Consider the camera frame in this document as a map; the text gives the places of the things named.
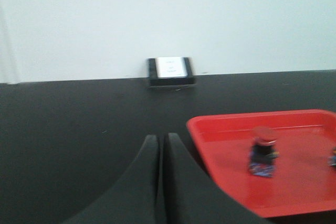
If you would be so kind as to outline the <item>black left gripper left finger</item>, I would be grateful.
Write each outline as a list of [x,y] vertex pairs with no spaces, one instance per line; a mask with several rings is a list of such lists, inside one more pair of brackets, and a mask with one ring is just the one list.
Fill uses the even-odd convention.
[[64,223],[156,223],[160,146],[147,135],[127,170],[103,195]]

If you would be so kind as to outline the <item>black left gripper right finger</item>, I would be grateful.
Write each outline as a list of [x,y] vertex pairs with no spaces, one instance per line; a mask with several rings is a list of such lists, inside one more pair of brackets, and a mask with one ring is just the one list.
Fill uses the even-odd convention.
[[163,190],[168,223],[268,223],[224,193],[198,166],[180,137],[163,147]]

